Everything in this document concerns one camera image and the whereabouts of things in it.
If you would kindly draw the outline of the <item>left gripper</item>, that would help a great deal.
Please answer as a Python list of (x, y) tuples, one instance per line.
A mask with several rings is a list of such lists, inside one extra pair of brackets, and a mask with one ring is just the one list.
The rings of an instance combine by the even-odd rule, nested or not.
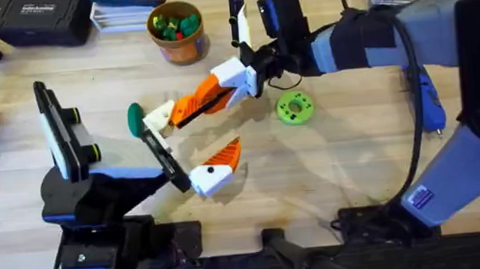
[[(170, 125), (174, 105), (173, 100), (168, 101), (147, 113), (142, 119), (145, 126), (169, 137), (174, 129)], [(151, 131), (131, 140), (84, 132), (81, 141), (95, 154), (95, 160), (89, 162), (89, 178), (129, 197), (152, 196), (168, 184), (183, 193), (192, 185), (197, 195), (211, 197), (232, 181), (241, 156), (241, 141), (236, 137), (187, 174)]]

